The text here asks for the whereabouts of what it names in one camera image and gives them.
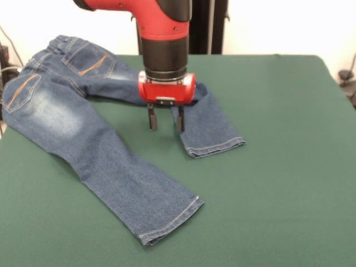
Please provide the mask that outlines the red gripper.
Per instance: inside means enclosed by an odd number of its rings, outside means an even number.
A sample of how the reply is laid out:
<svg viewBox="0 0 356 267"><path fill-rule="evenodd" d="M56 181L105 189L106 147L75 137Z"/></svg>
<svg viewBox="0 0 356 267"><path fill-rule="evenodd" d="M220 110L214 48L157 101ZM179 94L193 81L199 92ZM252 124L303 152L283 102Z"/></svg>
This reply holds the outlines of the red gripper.
<svg viewBox="0 0 356 267"><path fill-rule="evenodd" d="M151 130L157 130L157 117L154 104L179 105L176 126L179 132L184 132L184 106L191 103L196 88L196 77L193 73L186 74L182 79L173 81L155 81L150 79L145 71L138 75L139 94L147 104L149 114L149 126Z"/></svg>

